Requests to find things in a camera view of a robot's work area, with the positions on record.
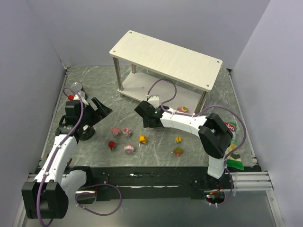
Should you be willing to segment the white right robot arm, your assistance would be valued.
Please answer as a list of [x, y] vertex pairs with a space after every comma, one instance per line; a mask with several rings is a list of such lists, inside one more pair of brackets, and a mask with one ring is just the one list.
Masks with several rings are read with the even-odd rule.
[[222, 177], [226, 168], [225, 152], [233, 134], [219, 115], [194, 116], [168, 106], [156, 108], [147, 101], [141, 101], [134, 111], [142, 117], [145, 128], [174, 128], [197, 136], [209, 156], [207, 174], [215, 179]]

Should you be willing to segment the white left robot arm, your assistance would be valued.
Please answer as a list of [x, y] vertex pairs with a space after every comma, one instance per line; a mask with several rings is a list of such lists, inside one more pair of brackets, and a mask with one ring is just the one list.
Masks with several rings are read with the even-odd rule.
[[92, 102], [73, 99], [65, 104], [65, 115], [61, 117], [55, 131], [53, 147], [45, 164], [32, 182], [24, 183], [22, 197], [29, 219], [62, 219], [69, 206], [69, 199], [82, 186], [92, 181], [88, 167], [76, 167], [67, 176], [63, 173], [68, 160], [86, 129], [112, 113], [97, 98]]

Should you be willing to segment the pink toy with green hat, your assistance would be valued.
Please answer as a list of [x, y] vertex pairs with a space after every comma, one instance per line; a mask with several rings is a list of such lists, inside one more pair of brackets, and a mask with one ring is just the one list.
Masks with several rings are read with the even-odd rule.
[[182, 113], [188, 113], [188, 108], [186, 106], [180, 106], [177, 110]]

